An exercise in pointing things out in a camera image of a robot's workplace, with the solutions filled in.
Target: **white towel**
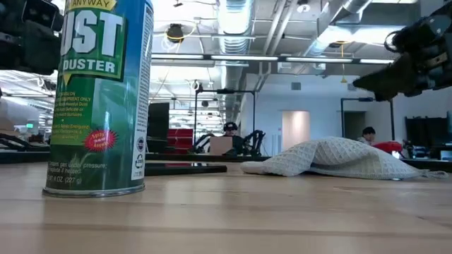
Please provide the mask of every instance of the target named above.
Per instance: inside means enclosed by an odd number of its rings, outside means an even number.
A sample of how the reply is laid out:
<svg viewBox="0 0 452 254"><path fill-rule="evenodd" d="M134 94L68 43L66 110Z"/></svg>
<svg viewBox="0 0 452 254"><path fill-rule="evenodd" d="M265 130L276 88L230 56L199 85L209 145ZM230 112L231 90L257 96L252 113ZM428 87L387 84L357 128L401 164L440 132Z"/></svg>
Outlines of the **white towel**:
<svg viewBox="0 0 452 254"><path fill-rule="evenodd" d="M344 138L312 140L295 145L265 162L245 162L249 174L296 176L312 171L361 179L447 178L446 172L416 169L375 147Z"/></svg>

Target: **dust duster can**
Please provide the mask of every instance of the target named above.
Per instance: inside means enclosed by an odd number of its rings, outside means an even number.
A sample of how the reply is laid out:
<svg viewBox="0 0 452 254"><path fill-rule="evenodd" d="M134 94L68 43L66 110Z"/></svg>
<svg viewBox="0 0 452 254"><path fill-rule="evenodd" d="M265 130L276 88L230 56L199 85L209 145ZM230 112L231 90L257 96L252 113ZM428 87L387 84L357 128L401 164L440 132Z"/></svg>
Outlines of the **dust duster can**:
<svg viewBox="0 0 452 254"><path fill-rule="evenodd" d="M66 0L45 195L144 189L153 5Z"/></svg>

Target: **red starburst label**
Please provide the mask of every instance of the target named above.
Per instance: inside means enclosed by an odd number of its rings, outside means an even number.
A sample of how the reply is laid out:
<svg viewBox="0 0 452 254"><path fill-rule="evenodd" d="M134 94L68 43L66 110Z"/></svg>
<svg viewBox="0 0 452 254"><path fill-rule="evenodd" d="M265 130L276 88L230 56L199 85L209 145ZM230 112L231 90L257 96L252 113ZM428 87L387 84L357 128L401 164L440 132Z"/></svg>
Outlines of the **red starburst label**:
<svg viewBox="0 0 452 254"><path fill-rule="evenodd" d="M93 131L85 139L86 149L92 152L104 152L116 144L117 134L114 131Z"/></svg>

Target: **doorway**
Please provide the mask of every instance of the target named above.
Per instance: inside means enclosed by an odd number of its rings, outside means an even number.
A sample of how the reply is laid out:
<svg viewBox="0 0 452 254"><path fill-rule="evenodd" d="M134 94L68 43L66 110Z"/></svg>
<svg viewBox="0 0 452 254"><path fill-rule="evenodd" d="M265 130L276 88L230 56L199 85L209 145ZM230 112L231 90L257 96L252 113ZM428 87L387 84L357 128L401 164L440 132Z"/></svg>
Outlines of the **doorway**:
<svg viewBox="0 0 452 254"><path fill-rule="evenodd" d="M362 136L362 130L366 128L366 112L344 112L345 138L356 140Z"/></svg>
<svg viewBox="0 0 452 254"><path fill-rule="evenodd" d="M311 137L311 117L307 111L282 112L282 150L308 141Z"/></svg>

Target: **wooden table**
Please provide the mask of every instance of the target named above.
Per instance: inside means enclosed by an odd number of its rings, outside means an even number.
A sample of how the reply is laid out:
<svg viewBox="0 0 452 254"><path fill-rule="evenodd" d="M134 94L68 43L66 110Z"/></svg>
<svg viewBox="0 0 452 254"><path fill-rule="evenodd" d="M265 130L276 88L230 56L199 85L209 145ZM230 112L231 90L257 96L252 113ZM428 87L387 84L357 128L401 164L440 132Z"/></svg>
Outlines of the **wooden table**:
<svg viewBox="0 0 452 254"><path fill-rule="evenodd" d="M45 164L0 166L1 254L452 253L452 181L159 176L104 199L44 198Z"/></svg>

